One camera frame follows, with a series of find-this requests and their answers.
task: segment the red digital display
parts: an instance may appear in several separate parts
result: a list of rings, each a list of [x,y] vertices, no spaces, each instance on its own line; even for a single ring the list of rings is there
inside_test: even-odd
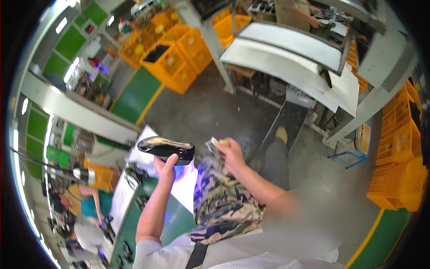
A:
[[[87,34],[91,33],[91,31],[94,29],[94,27],[92,25],[88,25],[88,27],[85,29],[85,32]]]

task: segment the gray pants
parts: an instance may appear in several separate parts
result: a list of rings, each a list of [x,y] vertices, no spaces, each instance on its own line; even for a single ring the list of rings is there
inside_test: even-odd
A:
[[[290,190],[288,148],[279,137],[275,137],[264,154],[260,176],[286,191]]]

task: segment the tan shoe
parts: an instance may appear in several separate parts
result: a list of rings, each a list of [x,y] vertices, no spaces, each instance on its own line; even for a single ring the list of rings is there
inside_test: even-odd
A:
[[[285,131],[285,128],[280,126],[278,127],[278,129],[276,130],[276,134],[275,137],[279,137],[280,139],[282,139],[282,141],[284,142],[284,144],[287,144],[288,141],[288,135],[287,135],[287,131]]]

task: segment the yellow floor line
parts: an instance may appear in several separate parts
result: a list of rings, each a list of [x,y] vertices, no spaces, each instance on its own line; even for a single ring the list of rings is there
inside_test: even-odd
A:
[[[120,90],[120,92],[118,93],[117,97],[115,98],[113,104],[111,105],[111,108],[109,109],[109,111],[112,111],[112,109],[114,108],[115,104],[117,103],[118,99],[120,98],[121,94],[123,93],[123,91],[125,90],[125,88],[127,87],[127,85],[129,84],[130,80],[132,80],[132,78],[134,77],[134,75],[136,75],[137,71],[139,71],[140,68],[136,69],[133,71],[133,74],[131,74],[129,76],[129,78],[127,79],[127,82],[124,84],[123,88]]]
[[[397,243],[399,242],[400,238],[402,237],[403,232],[405,231],[406,226],[408,225],[409,222],[409,218],[411,217],[411,214],[409,214],[408,219],[406,220],[405,226],[403,227],[402,232],[399,235],[399,238],[397,239],[397,241],[395,242],[393,248],[391,249],[390,253],[387,255],[387,257],[385,258],[384,263],[388,260],[388,258],[391,256],[391,253],[393,252],[393,250],[396,248]]]
[[[379,222],[381,221],[382,215],[384,214],[385,209],[381,209],[379,211],[379,214],[373,223],[372,228],[370,229],[369,233],[367,234],[366,238],[364,239],[363,243],[361,243],[360,247],[357,249],[357,251],[354,253],[354,255],[351,257],[351,259],[347,262],[345,265],[345,268],[348,269],[358,258],[358,256],[361,254],[363,249],[366,247],[367,243],[369,242],[370,238],[372,237],[373,233],[376,230],[376,227],[378,226]]]
[[[135,124],[136,126],[139,125],[140,122],[142,122],[143,117],[146,115],[149,108],[152,106],[155,99],[157,99],[157,96],[160,94],[160,92],[163,88],[164,88],[163,84],[161,84],[160,87],[158,87],[157,91],[154,93],[154,95],[151,97],[151,100],[149,100],[148,104],[145,106],[145,109],[142,111],[142,114],[140,114],[139,118],[137,119],[136,124]]]

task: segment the black strap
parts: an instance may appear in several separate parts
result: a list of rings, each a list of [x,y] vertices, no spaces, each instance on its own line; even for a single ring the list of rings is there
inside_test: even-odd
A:
[[[185,269],[198,268],[200,265],[202,265],[206,256],[207,249],[208,245],[195,244],[193,252],[191,253],[190,259],[188,260]]]

